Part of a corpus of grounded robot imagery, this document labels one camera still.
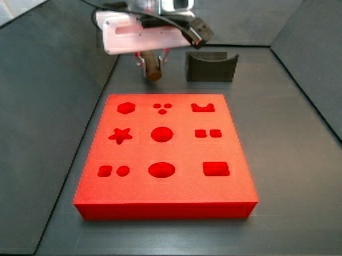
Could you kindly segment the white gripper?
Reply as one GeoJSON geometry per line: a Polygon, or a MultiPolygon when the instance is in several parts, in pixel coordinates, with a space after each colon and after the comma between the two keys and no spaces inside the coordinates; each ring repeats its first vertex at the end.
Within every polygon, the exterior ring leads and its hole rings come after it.
{"type": "Polygon", "coordinates": [[[157,58],[160,63],[165,63],[169,48],[189,45],[175,27],[144,28],[133,15],[97,11],[95,19],[103,33],[104,51],[111,55],[135,52],[140,68],[145,67],[140,51],[163,49],[157,58]]]}

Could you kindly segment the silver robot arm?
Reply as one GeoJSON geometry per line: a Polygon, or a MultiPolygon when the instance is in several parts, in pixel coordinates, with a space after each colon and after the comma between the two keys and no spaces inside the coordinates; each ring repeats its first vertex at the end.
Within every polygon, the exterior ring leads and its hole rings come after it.
{"type": "Polygon", "coordinates": [[[101,30],[104,51],[109,55],[137,53],[151,50],[168,52],[171,48],[188,45],[180,31],[171,25],[143,25],[140,14],[147,11],[161,17],[192,18],[193,0],[132,0],[128,13],[97,10],[96,25],[101,30]]]}

